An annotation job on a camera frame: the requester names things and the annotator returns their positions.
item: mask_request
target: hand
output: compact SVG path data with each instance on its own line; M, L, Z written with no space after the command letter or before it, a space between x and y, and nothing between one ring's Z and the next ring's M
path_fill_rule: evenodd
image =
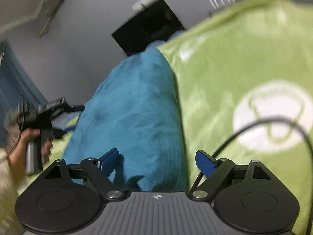
M13 174L13 179L16 185L25 176L26 167L26 148L31 139L36 138L40 135L39 129L26 129L22 132L21 138L18 141L17 146L9 155L9 165ZM51 141L46 141L41 149L41 155L44 160L49 161L49 155L51 154L50 148L52 147Z

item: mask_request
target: metal screw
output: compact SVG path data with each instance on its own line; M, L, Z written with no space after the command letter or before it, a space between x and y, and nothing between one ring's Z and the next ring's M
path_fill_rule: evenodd
M110 199L117 199L119 197L121 197L123 194L120 192L120 191L117 191L117 190L113 190L113 191L110 191L107 193L107 196L110 198Z
M206 191L198 190L198 191L194 191L192 195L193 197L197 199L202 199L202 198L207 197L208 193Z

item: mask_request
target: black cable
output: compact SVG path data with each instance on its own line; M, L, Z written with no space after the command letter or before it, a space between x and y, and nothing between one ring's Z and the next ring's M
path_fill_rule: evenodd
M13 151L13 147L11 146L11 144L9 142L8 142L8 145L9 145L11 151Z
M25 117L23 117L23 121L22 121L22 125L21 125L21 128L20 128L20 135L19 135L19 137L18 137L18 141L15 143L14 141L14 143L15 143L15 147L18 145L18 143L19 143L19 141L20 141L20 139L21 139L21 136L22 136L22 132L23 132L23 127L24 127L24 119L25 119Z
M191 196L191 193L198 187L198 184L200 183L202 177L203 177L203 173L200 172L199 175L197 176L195 182L193 183L193 185L192 185L192 187L191 187L191 189L189 191L188 196Z
M291 127L295 128L298 132L300 132L300 134L302 135L307 148L309 149L309 153L310 153L310 157L311 157L311 162L312 162L312 168L313 168L313 148L311 145L311 142L309 140L309 136L306 134L306 132L303 130L303 128L301 126L299 126L297 123L291 121L288 118L283 118L283 117L274 117L274 118L268 118L268 119L262 119L259 121L256 121L254 123L248 124L247 126L243 127L241 130L239 130L238 132L234 133L232 136L230 136L213 154L212 157L216 158L234 139L236 139L240 134L242 134L243 132L258 126L258 125L262 125L262 124L267 124L267 123L273 123L273 122L277 122L277 123L284 123L284 124L288 124ZM189 194L191 192L193 192L201 178L203 176L203 173L200 172L196 181L194 182ZM310 210L310 215L309 215L309 219L308 219L308 224L307 224L307 228L306 228L306 235L310 235L311 234L311 229L312 229L312 221L313 221L313 184L312 184L312 198L311 198L311 210Z
M11 140L13 141L13 143L16 145L15 141L13 140L13 138L10 136Z

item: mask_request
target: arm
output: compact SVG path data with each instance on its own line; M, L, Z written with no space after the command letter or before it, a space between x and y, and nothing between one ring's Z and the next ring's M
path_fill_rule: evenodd
M39 133L39 130L25 130L10 155L0 149L0 234L19 235L22 232L14 211L18 197L16 187L25 176L25 152L28 142ZM48 141L41 151L45 159L50 154L51 146Z

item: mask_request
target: black handheld device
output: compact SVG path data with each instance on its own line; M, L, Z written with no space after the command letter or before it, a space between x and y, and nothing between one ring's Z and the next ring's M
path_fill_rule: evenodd
M26 174L36 174L43 170L41 159L41 147L47 140L60 139L64 135L62 130L52 127L52 119L64 112L83 111L84 106L69 106L65 99L59 99L40 106L32 107L26 101L18 104L18 126L20 132L27 128L40 129L40 136L29 142L26 150Z

